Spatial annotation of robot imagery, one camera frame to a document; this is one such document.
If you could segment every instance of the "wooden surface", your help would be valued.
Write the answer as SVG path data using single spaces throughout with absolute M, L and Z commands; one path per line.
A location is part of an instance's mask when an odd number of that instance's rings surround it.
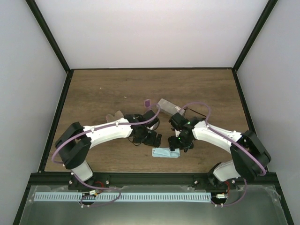
M 248 129 L 231 70 L 76 70 L 54 142 L 76 121 L 83 126 L 103 124 L 105 116 L 117 110 L 143 114 L 143 101 L 148 98 L 152 103 L 164 98 L 179 106 L 202 101 L 212 108 L 211 124 L 241 132 Z M 207 113 L 202 106 L 191 108 Z M 187 111 L 186 116 L 194 114 Z M 161 147 L 168 147 L 167 138 L 174 132 L 169 116 L 160 113 L 159 118 Z M 92 148 L 87 161 L 95 172 L 191 173 L 207 172 L 216 163 L 231 159 L 226 151 L 201 141 L 195 141 L 195 147 L 187 153 L 181 151 L 179 158 L 153 157 L 151 149 L 117 139 Z M 45 170 L 63 171 L 61 165 L 51 162 L 54 150 L 52 146 Z

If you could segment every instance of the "black corner post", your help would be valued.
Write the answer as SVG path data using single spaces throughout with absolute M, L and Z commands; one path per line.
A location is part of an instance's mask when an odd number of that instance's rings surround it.
M 241 64 L 243 63 L 245 57 L 247 56 L 251 46 L 253 45 L 255 39 L 257 38 L 259 32 L 261 31 L 261 29 L 263 28 L 263 25 L 265 24 L 265 22 L 267 21 L 269 15 L 271 14 L 274 6 L 276 5 L 278 0 L 269 0 L 267 5 L 265 6 L 261 16 L 259 17 L 255 27 L 253 28 L 250 37 L 248 38 L 243 50 L 241 51 L 238 59 L 236 60 L 233 69 L 234 71 L 238 71 Z
M 242 90 L 242 87 L 240 85 L 238 75 L 236 73 L 236 70 L 232 69 L 232 74 L 233 74 L 233 78 L 234 78 L 234 81 L 235 81 L 236 88 L 237 88 L 238 93 L 239 93 L 240 102 L 242 103 L 242 107 L 243 107 L 243 110 L 244 110 L 244 114 L 245 114 L 245 117 L 246 117 L 246 121 L 247 121 L 249 130 L 256 133 L 255 128 L 254 128 L 254 124 L 253 124 L 253 121 L 251 119 L 250 112 L 249 112 L 249 109 L 248 109 L 248 106 L 247 106 L 247 103 L 246 103 L 246 100 L 245 100 L 245 96 L 243 94 L 243 90 Z
M 67 61 L 65 60 L 65 57 L 63 56 L 63 54 L 61 53 L 60 48 L 58 47 L 41 11 L 39 10 L 36 2 L 34 0 L 26 0 L 29 8 L 31 9 L 33 15 L 35 16 L 39 26 L 41 27 L 42 31 L 44 32 L 46 38 L 48 39 L 52 49 L 54 50 L 57 58 L 59 59 L 62 67 L 64 68 L 64 70 L 66 71 L 66 73 L 70 72 L 70 67 L 67 64 Z
M 45 150 L 44 150 L 44 153 L 43 153 L 43 156 L 42 156 L 42 160 L 41 160 L 41 163 L 38 167 L 38 171 L 40 171 L 40 172 L 43 172 L 45 170 L 47 159 L 49 157 L 49 153 L 50 153 L 52 143 L 53 143 L 53 140 L 54 140 L 54 135 L 55 135 L 55 132 L 56 132 L 56 128 L 58 126 L 58 122 L 60 121 L 60 115 L 61 115 L 61 112 L 62 112 L 62 108 L 64 106 L 64 103 L 65 103 L 65 100 L 66 100 L 66 97 L 67 97 L 67 93 L 68 93 L 68 90 L 69 90 L 69 87 L 70 87 L 70 83 L 71 83 L 71 80 L 72 80 L 72 77 L 73 77 L 73 72 L 74 72 L 74 70 L 71 69 L 70 72 L 67 74 L 64 86 L 62 88 L 60 99 L 58 101 L 58 105 L 57 105 L 57 108 L 56 108 L 56 111 L 55 111 L 54 119 L 53 119 L 53 122 L 52 122 L 52 125 L 51 125 L 51 128 L 50 128 L 50 133 L 49 133 L 49 136 L 48 136 L 48 139 L 47 139 L 47 142 L 46 142 L 46 146 L 45 146 Z

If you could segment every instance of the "white backdrop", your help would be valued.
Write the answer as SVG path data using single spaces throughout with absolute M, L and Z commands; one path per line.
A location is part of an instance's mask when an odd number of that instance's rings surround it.
M 238 70 L 257 134 L 300 224 L 300 1 L 278 1 Z
M 66 72 L 24 0 L 0 1 L 0 224 L 38 171 Z
M 267 0 L 36 0 L 71 68 L 232 67 Z

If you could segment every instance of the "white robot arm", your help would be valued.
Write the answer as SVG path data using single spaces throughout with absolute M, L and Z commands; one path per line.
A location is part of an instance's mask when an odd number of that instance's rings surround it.
M 240 132 L 225 130 L 210 124 L 209 126 L 211 126 L 214 130 L 218 131 L 219 133 L 228 136 L 235 142 L 242 137 L 242 134 Z M 213 131 L 209 130 L 205 124 L 205 121 L 200 121 L 195 125 L 195 128 L 193 129 L 193 135 L 195 139 L 199 141 L 209 142 L 213 145 L 224 149 L 225 151 L 231 154 L 230 147 L 232 143 L 226 140 L 225 138 L 221 137 L 220 135 L 217 135 Z M 230 160 L 226 163 L 220 163 L 214 169 L 213 175 L 221 182 L 224 182 L 230 178 L 240 177 L 239 173 L 234 167 L 233 160 Z
M 216 145 L 232 155 L 232 160 L 218 163 L 208 173 L 209 180 L 214 186 L 240 176 L 251 181 L 262 172 L 260 167 L 233 143 L 248 149 L 248 152 L 264 168 L 271 161 L 270 155 L 254 132 L 240 133 L 225 130 L 206 124 L 205 118 L 193 118 L 189 121 L 179 113 L 174 114 L 169 122 L 175 130 L 175 136 L 168 139 L 171 151 L 179 148 L 187 152 L 188 149 L 193 148 L 193 141 L 199 140 Z
M 64 134 L 55 143 L 59 148 L 64 142 L 79 133 L 85 133 L 80 136 L 78 141 L 72 140 L 66 144 L 60 151 L 59 155 L 66 169 L 86 181 L 93 176 L 93 171 L 86 162 L 85 158 L 89 149 L 94 146 L 117 138 L 132 137 L 133 144 L 145 144 L 153 147 L 160 146 L 161 135 L 153 129 L 159 123 L 155 118 L 148 123 L 145 122 L 153 118 L 155 113 L 152 110 L 147 111 L 144 115 L 125 115 L 117 121 L 101 124 L 97 126 L 81 126 L 79 122 L 73 123 Z

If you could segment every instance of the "blue cloth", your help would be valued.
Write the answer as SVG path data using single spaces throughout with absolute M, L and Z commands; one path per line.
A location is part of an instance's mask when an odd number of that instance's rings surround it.
M 152 156 L 163 158 L 178 158 L 180 156 L 180 150 L 175 149 L 175 151 L 170 151 L 169 148 L 153 148 Z

